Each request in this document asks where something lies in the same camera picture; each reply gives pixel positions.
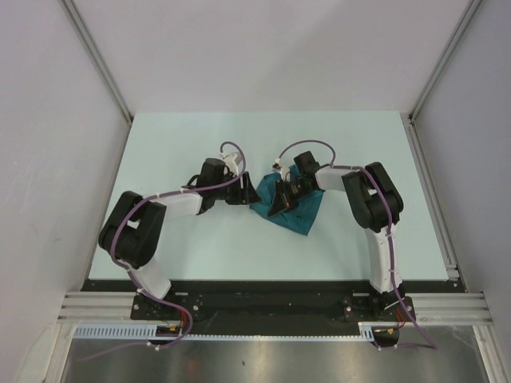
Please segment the metal floor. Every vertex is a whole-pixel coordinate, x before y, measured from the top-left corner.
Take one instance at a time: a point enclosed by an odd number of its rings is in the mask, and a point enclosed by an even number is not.
[[[487,382],[472,328],[430,327],[439,351],[378,352],[366,342],[188,341],[159,352],[142,345],[90,361],[119,341],[74,340],[62,382]],[[413,328],[401,342],[417,342]]]

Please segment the cable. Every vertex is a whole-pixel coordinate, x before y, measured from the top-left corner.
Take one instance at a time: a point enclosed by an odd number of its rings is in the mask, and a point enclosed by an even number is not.
[[[390,211],[389,204],[387,203],[385,196],[382,193],[382,190],[376,183],[376,180],[374,180],[373,176],[363,167],[361,166],[345,166],[345,165],[338,165],[334,166],[335,169],[346,169],[346,170],[357,170],[364,173],[364,175],[367,177],[367,179],[371,182],[373,185],[373,188],[376,190],[378,197],[380,197],[380,200],[383,203],[383,206],[385,208],[387,217],[388,217],[388,224],[386,229],[386,237],[389,243],[389,251],[390,251],[390,282],[392,283],[392,288],[394,289],[394,293],[398,297],[399,304],[403,308],[404,312],[406,313],[406,316],[409,318],[410,322],[414,324],[415,329],[422,335],[424,340],[429,343],[429,345],[423,345],[418,343],[407,343],[404,345],[397,345],[397,347],[387,347],[388,349],[394,349],[394,348],[426,348],[426,349],[438,349],[437,345],[435,344],[434,340],[431,339],[431,337],[427,334],[426,331],[417,323],[415,318],[412,316],[412,314],[408,311],[406,308],[406,305],[402,299],[401,294],[399,293],[398,286],[396,283],[395,278],[395,253],[394,253],[394,240],[392,239],[391,230],[392,230],[392,212]],[[386,347],[380,347],[378,343],[375,342],[375,345],[378,347],[378,349],[385,349]]]
[[[284,155],[285,152],[287,152],[289,149],[295,147],[296,145],[300,145],[300,144],[306,144],[307,142],[313,142],[313,143],[316,143],[316,144],[321,144],[321,145],[324,145],[326,146],[327,148],[329,148],[332,152],[332,160],[330,161],[330,166],[334,166],[334,162],[335,162],[335,149],[332,148],[332,146],[330,144],[328,144],[327,142],[325,141],[321,141],[321,140],[301,140],[301,141],[296,141],[295,143],[289,145],[288,147],[286,147],[280,154],[279,154],[279,159],[282,158],[282,156]]]
[[[116,250],[117,242],[119,241],[119,237],[121,236],[121,232],[124,230],[124,228],[128,224],[129,219],[131,219],[131,217],[133,217],[133,215],[142,206],[144,206],[147,202],[152,201],[154,199],[169,198],[169,197],[172,197],[174,195],[179,195],[179,194],[206,192],[208,190],[215,190],[215,189],[225,188],[226,186],[228,186],[230,184],[233,184],[237,180],[239,180],[243,176],[243,174],[245,173],[245,170],[247,168],[247,163],[246,163],[246,158],[245,158],[244,152],[240,148],[240,146],[238,146],[237,144],[235,144],[232,141],[225,141],[225,142],[223,142],[222,145],[220,146],[220,151],[221,152],[223,152],[225,145],[232,145],[232,146],[234,146],[238,150],[238,152],[240,153],[241,159],[243,161],[243,167],[242,167],[241,172],[240,172],[240,174],[238,176],[236,176],[232,180],[229,180],[227,182],[224,182],[224,183],[218,184],[218,185],[207,186],[207,187],[204,187],[204,188],[180,189],[180,190],[176,190],[176,191],[167,191],[167,192],[165,192],[163,194],[159,194],[159,195],[158,194],[154,194],[154,195],[149,195],[147,197],[144,197],[139,203],[137,203],[129,211],[129,213],[126,215],[126,217],[123,218],[123,220],[121,221],[121,224],[119,225],[119,227],[117,228],[117,230],[115,232],[115,235],[113,236],[112,245],[110,246],[110,252],[109,252],[110,253],[110,258],[112,259],[112,261],[116,265],[118,265],[119,267],[122,267],[123,269],[128,271],[128,276],[130,277],[132,282],[135,284],[135,286],[137,287],[139,292],[141,294],[145,295],[147,298],[152,299],[154,302],[158,302],[161,305],[170,306],[172,308],[175,308],[175,309],[179,310],[181,313],[185,313],[186,316],[189,319],[189,323],[188,323],[188,326],[187,326],[186,330],[179,337],[177,337],[176,339],[174,339],[173,341],[169,342],[166,345],[159,345],[159,346],[155,347],[155,349],[167,349],[168,347],[171,347],[171,346],[175,345],[178,341],[180,341],[181,339],[186,337],[188,334],[190,334],[190,331],[192,330],[192,327],[193,327],[193,317],[192,317],[192,314],[190,314],[190,312],[185,307],[177,305],[176,303],[172,303],[172,302],[168,302],[168,301],[165,301],[163,299],[160,299],[160,298],[152,295],[147,290],[144,290],[142,288],[142,285],[138,282],[137,278],[135,278],[133,273],[131,271],[129,271],[129,267],[127,265],[125,265],[124,263],[118,261],[115,258],[115,250]],[[112,349],[107,349],[105,351],[101,351],[100,353],[95,353],[94,355],[90,355],[88,357],[79,358],[78,360],[79,361],[89,361],[91,359],[94,359],[95,357],[104,356],[104,355],[107,355],[108,353],[112,353],[112,352],[117,351],[119,349],[124,349],[126,347],[130,347],[132,345],[147,345],[147,343],[146,342],[130,342],[130,343],[126,343],[124,345],[119,345],[117,347],[113,347]]]

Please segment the wall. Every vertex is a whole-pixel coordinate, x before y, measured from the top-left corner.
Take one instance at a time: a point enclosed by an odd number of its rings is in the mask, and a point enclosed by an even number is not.
[[[461,271],[511,357],[511,2],[483,2],[418,118]]]
[[[127,126],[54,0],[0,12],[0,371],[11,382],[92,250]]]
[[[409,112],[468,0],[77,0],[134,112]]]

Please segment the cloth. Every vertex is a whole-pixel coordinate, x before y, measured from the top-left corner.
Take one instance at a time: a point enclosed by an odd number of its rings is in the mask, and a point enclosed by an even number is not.
[[[290,167],[290,171],[291,180],[299,175],[295,165]],[[280,180],[280,174],[278,173],[268,174],[263,177],[256,189],[257,194],[261,198],[261,202],[252,203],[250,208],[270,222],[296,233],[308,235],[318,214],[319,206],[323,199],[323,191],[313,191],[311,194],[299,199],[297,208],[268,218],[268,212],[275,198],[275,182],[277,180]]]

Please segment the purple cable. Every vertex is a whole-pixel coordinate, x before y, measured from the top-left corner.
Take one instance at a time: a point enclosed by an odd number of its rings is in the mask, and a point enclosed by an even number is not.
[[[313,142],[313,143],[316,143],[316,144],[321,144],[321,145],[324,145],[326,146],[327,148],[329,148],[331,151],[332,151],[332,161],[330,161],[330,166],[334,166],[334,162],[335,162],[335,149],[332,148],[332,146],[330,144],[328,144],[327,142],[325,141],[321,141],[321,140],[301,140],[301,141],[296,141],[295,143],[289,145],[288,147],[286,147],[280,154],[279,154],[279,158],[282,158],[282,156],[284,155],[285,152],[287,152],[289,149],[293,148],[294,146],[296,145],[300,145],[300,144],[306,144],[307,142]]]
[[[243,167],[242,167],[241,172],[240,172],[240,174],[238,176],[236,176],[232,180],[229,180],[227,182],[224,182],[224,183],[218,184],[218,185],[207,186],[207,187],[204,187],[204,188],[196,188],[196,189],[182,189],[182,190],[176,190],[176,191],[167,191],[166,193],[163,193],[163,194],[160,194],[160,195],[154,194],[154,195],[150,195],[148,197],[145,197],[145,198],[143,198],[139,203],[137,203],[129,211],[129,213],[126,215],[126,217],[124,217],[124,219],[121,221],[121,224],[117,228],[117,231],[115,232],[115,235],[113,236],[112,246],[110,247],[110,252],[109,252],[110,253],[110,258],[112,259],[112,261],[116,265],[118,265],[119,267],[122,267],[123,269],[128,271],[128,275],[129,275],[130,279],[132,280],[132,282],[137,287],[137,289],[141,290],[141,293],[143,295],[145,295],[146,297],[152,299],[155,302],[158,302],[158,303],[160,303],[162,305],[173,307],[173,308],[175,308],[177,310],[180,310],[180,311],[184,312],[186,314],[186,316],[188,317],[188,319],[189,319],[189,324],[187,326],[187,329],[179,337],[177,337],[176,339],[174,339],[170,343],[168,343],[166,345],[160,345],[160,349],[167,349],[168,347],[171,347],[171,346],[175,345],[178,341],[180,341],[181,339],[186,337],[188,334],[190,334],[190,331],[192,330],[192,326],[193,326],[193,317],[190,314],[190,312],[186,308],[184,308],[183,306],[177,305],[176,303],[164,301],[163,299],[155,297],[154,295],[152,295],[148,291],[142,289],[141,284],[137,281],[135,276],[131,272],[129,272],[129,268],[124,263],[119,262],[115,258],[115,250],[116,250],[117,242],[119,241],[119,237],[121,236],[121,232],[123,231],[123,229],[128,224],[129,219],[131,217],[133,217],[133,215],[138,211],[138,209],[140,209],[142,206],[144,206],[144,204],[147,203],[148,201],[151,201],[153,199],[168,198],[168,197],[172,197],[174,195],[179,195],[179,194],[206,192],[208,190],[215,190],[215,189],[225,188],[226,186],[228,186],[230,184],[233,184],[237,180],[239,180],[243,176],[243,173],[245,172],[245,169],[247,168],[247,163],[246,163],[245,155],[243,153],[243,150],[240,148],[240,146],[238,146],[237,144],[235,144],[232,141],[225,141],[225,142],[223,142],[222,145],[220,146],[220,151],[221,152],[223,152],[225,145],[232,145],[232,146],[234,146],[238,150],[238,152],[240,152],[241,160],[243,161]],[[113,347],[112,349],[107,349],[105,351],[101,351],[100,353],[95,353],[94,355],[90,355],[88,357],[78,358],[77,360],[78,361],[89,361],[91,359],[94,359],[95,357],[101,357],[101,356],[107,355],[109,353],[118,351],[119,349],[124,349],[126,347],[131,347],[132,345],[147,345],[147,342],[130,342],[130,343],[125,343],[124,345],[118,345],[116,347]]]
[[[408,309],[406,308],[406,305],[405,305],[404,301],[402,300],[402,297],[401,297],[401,295],[399,293],[398,286],[396,284],[395,271],[394,271],[394,267],[395,267],[394,241],[393,241],[392,236],[391,236],[391,231],[392,231],[392,212],[390,211],[389,204],[387,203],[387,201],[385,199],[385,196],[382,193],[382,190],[380,189],[380,187],[376,183],[376,180],[374,180],[373,176],[365,168],[363,168],[361,166],[342,166],[342,165],[340,165],[340,166],[334,166],[333,168],[335,168],[335,169],[346,169],[346,170],[358,170],[358,171],[361,171],[362,173],[364,173],[364,175],[369,179],[369,181],[373,185],[373,188],[378,193],[378,197],[380,197],[380,200],[383,203],[383,206],[385,208],[387,217],[389,219],[389,223],[388,223],[387,229],[386,229],[386,233],[387,233],[386,237],[387,237],[387,240],[389,242],[389,251],[390,251],[390,282],[392,283],[392,287],[394,288],[394,292],[395,292],[396,296],[398,297],[399,304],[401,305],[401,307],[405,311],[406,316],[414,324],[415,329],[429,343],[429,345],[421,345],[421,344],[416,344],[416,343],[406,343],[404,345],[398,345],[397,348],[404,349],[404,348],[413,348],[413,347],[417,347],[418,348],[418,347],[422,347],[422,348],[427,348],[427,349],[438,349],[438,347],[435,344],[434,340],[431,339],[431,337],[427,334],[427,332],[422,329],[422,327],[417,323],[415,318],[408,311]],[[396,348],[396,347],[393,347],[393,346],[391,346],[391,347],[380,347],[378,345],[378,343],[376,343],[376,342],[374,342],[374,343],[375,343],[375,345],[379,349],[394,349],[394,348]]]

